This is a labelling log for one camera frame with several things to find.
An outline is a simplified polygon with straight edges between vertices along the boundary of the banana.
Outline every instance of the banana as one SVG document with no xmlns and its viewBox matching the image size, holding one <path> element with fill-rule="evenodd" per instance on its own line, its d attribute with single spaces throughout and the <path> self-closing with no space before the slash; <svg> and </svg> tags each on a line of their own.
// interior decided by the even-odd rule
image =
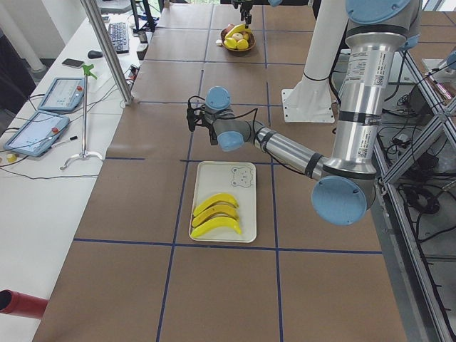
<svg viewBox="0 0 456 342">
<path fill-rule="evenodd" d="M 238 206 L 239 206 L 237 204 L 237 201 L 236 201 L 236 199 L 234 198 L 233 195 L 228 194 L 226 192 L 220 192 L 219 194 L 215 194 L 215 195 L 209 197 L 208 199 L 203 201 L 203 203 L 198 205 L 195 208 L 195 210 L 193 210 L 193 216 L 195 216 L 195 217 L 198 216 L 203 211 L 205 211 L 207 208 L 209 208 L 212 205 L 214 205 L 216 203 L 219 203 L 219 202 L 228 203 L 228 204 L 232 205 L 235 208 L 238 208 Z"/>
<path fill-rule="evenodd" d="M 231 217 L 215 217 L 194 228 L 192 233 L 190 233 L 190 236 L 196 239 L 218 227 L 229 227 L 237 234 L 242 234 L 241 227 L 235 219 L 232 219 Z"/>
<path fill-rule="evenodd" d="M 201 223 L 213 218 L 215 215 L 223 215 L 239 221 L 239 216 L 237 216 L 236 209 L 233 206 L 229 204 L 216 204 L 196 216 L 192 220 L 192 227 L 198 227 Z"/>
<path fill-rule="evenodd" d="M 228 33 L 227 35 L 225 36 L 225 39 L 226 38 L 230 38 L 231 36 L 233 36 L 233 34 L 235 33 L 241 33 L 241 32 L 248 32 L 248 33 L 252 33 L 252 30 L 250 28 L 245 28 L 245 24 L 239 24 L 239 25 L 236 25 L 235 27 L 233 27 Z"/>
</svg>

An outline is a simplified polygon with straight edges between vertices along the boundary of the stand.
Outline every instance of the stand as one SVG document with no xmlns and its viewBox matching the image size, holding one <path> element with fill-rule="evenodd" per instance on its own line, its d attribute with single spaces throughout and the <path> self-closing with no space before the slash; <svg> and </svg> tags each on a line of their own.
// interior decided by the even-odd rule
<svg viewBox="0 0 456 342">
<path fill-rule="evenodd" d="M 82 145 L 82 152 L 78 153 L 77 155 L 72 155 L 69 157 L 63 166 L 60 167 L 60 170 L 64 171 L 72 162 L 75 160 L 87 160 L 90 157 L 96 157 L 99 160 L 103 161 L 103 156 L 98 153 L 98 152 L 93 152 L 93 151 L 87 151 L 87 85 L 88 85 L 88 77 L 93 76 L 96 78 L 95 75 L 93 75 L 90 70 L 93 68 L 93 64 L 89 66 L 83 66 L 84 69 L 84 103 L 83 103 L 83 145 Z"/>
</svg>

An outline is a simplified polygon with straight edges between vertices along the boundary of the keyboard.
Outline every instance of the keyboard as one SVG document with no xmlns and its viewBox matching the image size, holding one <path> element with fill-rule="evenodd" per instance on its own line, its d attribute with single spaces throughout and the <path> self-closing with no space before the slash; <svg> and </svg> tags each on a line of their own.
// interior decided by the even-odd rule
<svg viewBox="0 0 456 342">
<path fill-rule="evenodd" d="M 108 33 L 116 53 L 129 51 L 128 27 L 126 23 L 109 24 Z"/>
</svg>

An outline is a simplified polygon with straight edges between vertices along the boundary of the tablet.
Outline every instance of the tablet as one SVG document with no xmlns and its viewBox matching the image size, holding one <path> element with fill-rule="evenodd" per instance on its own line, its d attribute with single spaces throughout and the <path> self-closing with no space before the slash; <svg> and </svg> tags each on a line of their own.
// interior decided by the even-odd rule
<svg viewBox="0 0 456 342">
<path fill-rule="evenodd" d="M 4 145 L 5 150 L 39 157 L 47 151 L 68 127 L 70 119 L 37 110 Z"/>
<path fill-rule="evenodd" d="M 84 95 L 84 78 L 54 78 L 38 109 L 71 112 Z"/>
</svg>

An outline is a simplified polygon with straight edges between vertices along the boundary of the red cylinder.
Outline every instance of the red cylinder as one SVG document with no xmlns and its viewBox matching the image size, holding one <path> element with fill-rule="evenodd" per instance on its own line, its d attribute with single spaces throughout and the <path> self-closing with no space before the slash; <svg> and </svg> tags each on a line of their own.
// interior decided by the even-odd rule
<svg viewBox="0 0 456 342">
<path fill-rule="evenodd" d="M 0 314 L 42 319 L 47 305 L 47 299 L 11 290 L 0 291 Z"/>
</svg>

